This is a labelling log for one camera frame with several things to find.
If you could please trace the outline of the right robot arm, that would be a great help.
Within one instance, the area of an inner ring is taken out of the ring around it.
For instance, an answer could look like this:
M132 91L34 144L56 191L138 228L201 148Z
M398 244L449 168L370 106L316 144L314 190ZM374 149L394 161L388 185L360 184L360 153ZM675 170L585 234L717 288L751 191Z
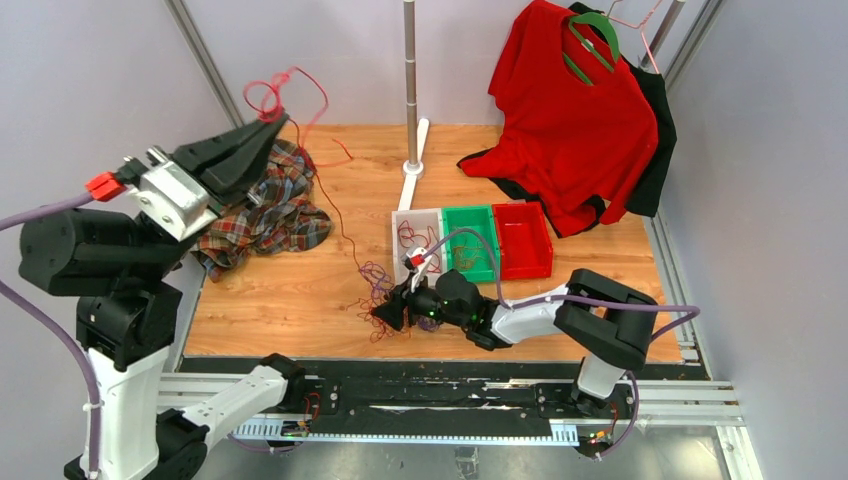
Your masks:
M407 279L386 294L372 315L400 331L421 319L460 328L487 351L564 334L586 350L571 390L574 408L594 417L608 408L619 379L642 368L658 305L650 296L588 269L565 284L512 302L483 296L455 269L433 286Z

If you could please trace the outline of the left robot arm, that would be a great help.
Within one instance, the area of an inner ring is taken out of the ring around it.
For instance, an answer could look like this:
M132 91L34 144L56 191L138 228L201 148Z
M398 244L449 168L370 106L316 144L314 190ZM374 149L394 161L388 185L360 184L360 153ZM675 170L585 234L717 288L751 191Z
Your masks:
M69 348L88 393L88 432L68 479L190 479L253 416L298 411L304 369L272 354L219 393L160 409L182 292L166 277L225 214L257 204L254 188L287 117L265 114L225 133L91 179L83 194L4 219L17 226L22 279L77 299L73 333L9 287L2 293Z

